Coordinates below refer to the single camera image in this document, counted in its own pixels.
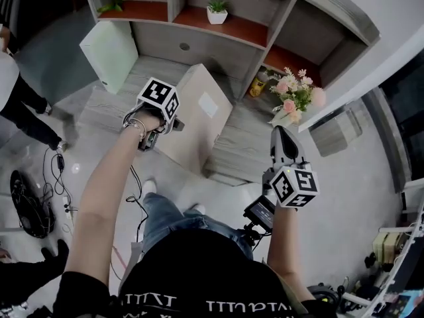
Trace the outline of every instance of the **brown shelf surface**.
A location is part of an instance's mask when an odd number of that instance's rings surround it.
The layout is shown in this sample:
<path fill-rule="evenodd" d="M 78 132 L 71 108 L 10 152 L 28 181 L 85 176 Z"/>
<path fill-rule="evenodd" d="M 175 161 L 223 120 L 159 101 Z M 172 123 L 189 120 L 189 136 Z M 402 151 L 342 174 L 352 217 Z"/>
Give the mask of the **brown shelf surface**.
<path fill-rule="evenodd" d="M 107 11 L 100 19 L 140 19 L 168 21 L 168 4 L 157 1 L 124 1 L 123 11 Z"/>
<path fill-rule="evenodd" d="M 223 33 L 266 47 L 268 27 L 234 15 L 229 14 L 221 25 L 211 25 L 207 19 L 206 8 L 187 6 L 175 18 L 174 23 Z"/>
<path fill-rule="evenodd" d="M 288 67 L 294 74 L 297 74 L 299 70 L 306 70 L 306 75 L 313 80 L 313 84 L 318 87 L 322 86 L 318 65 L 282 47 L 272 45 L 265 57 L 264 64 L 280 71 L 284 71 L 284 68 Z"/>

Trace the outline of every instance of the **white shoe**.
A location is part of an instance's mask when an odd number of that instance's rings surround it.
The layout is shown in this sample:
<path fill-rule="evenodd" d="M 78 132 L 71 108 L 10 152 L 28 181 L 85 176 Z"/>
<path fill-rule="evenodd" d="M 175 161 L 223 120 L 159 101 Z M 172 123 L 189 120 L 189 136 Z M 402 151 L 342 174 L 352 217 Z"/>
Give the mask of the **white shoe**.
<path fill-rule="evenodd" d="M 202 204 L 195 204 L 190 209 L 200 212 L 202 215 L 206 214 L 206 207 Z"/>
<path fill-rule="evenodd" d="M 65 140 L 61 140 L 58 145 L 58 150 L 61 150 L 64 153 L 69 147 L 69 144 Z"/>
<path fill-rule="evenodd" d="M 52 106 L 51 106 L 51 104 L 48 103 L 48 101 L 47 101 L 46 109 L 44 110 L 44 114 L 45 115 L 51 115 L 52 114 Z"/>
<path fill-rule="evenodd" d="M 144 199 L 149 193 L 156 193 L 158 191 L 156 182 L 153 179 L 146 180 L 141 186 L 141 191 L 142 199 Z"/>

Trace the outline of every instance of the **white wall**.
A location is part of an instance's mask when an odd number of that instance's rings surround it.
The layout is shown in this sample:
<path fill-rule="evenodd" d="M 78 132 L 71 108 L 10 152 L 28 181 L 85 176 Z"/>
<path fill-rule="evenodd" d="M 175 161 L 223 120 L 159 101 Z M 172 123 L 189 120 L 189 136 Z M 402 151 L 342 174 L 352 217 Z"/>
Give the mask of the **white wall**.
<path fill-rule="evenodd" d="M 424 47 L 424 0 L 351 0 L 374 22 L 381 39 L 327 88 L 327 104 L 303 114 L 302 131 L 376 87 Z"/>

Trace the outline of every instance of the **white label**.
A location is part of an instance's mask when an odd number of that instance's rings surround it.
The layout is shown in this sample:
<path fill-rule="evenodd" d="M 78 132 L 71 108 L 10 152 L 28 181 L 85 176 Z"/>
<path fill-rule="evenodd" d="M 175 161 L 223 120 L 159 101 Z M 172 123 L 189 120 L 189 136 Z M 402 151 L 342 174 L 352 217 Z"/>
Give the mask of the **white label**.
<path fill-rule="evenodd" d="M 199 106 L 205 111 L 207 115 L 211 117 L 211 119 L 218 111 L 218 105 L 213 102 L 212 98 L 206 92 L 204 92 L 199 99 Z"/>

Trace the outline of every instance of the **white shirt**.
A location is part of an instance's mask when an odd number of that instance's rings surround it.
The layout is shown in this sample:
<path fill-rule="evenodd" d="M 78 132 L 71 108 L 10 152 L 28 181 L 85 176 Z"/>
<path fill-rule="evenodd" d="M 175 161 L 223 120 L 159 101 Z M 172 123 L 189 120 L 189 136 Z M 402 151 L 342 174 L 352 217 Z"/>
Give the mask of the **white shirt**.
<path fill-rule="evenodd" d="M 0 51 L 0 111 L 9 100 L 18 77 L 19 67 L 16 62 L 10 55 Z"/>

